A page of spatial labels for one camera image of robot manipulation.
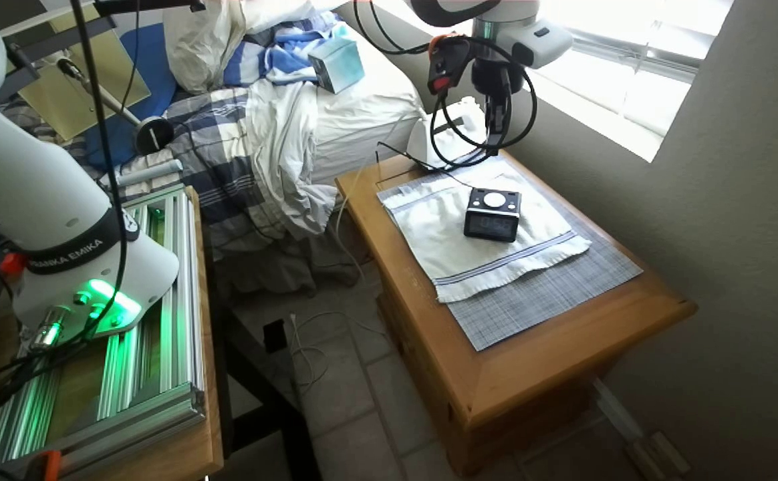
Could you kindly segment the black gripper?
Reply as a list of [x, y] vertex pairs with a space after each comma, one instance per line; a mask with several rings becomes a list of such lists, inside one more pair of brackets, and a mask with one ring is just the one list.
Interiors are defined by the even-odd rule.
[[486, 47], [476, 49], [473, 89], [484, 97], [484, 122], [492, 135], [506, 135], [512, 130], [512, 100], [514, 100], [514, 68], [509, 60]]

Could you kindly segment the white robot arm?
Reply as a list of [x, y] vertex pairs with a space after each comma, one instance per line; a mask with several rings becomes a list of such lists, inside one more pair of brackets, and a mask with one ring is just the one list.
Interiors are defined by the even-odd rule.
[[0, 232], [25, 260], [13, 313], [47, 350], [129, 333], [186, 267], [120, 207], [117, 191], [105, 192], [65, 147], [28, 135], [4, 114]]

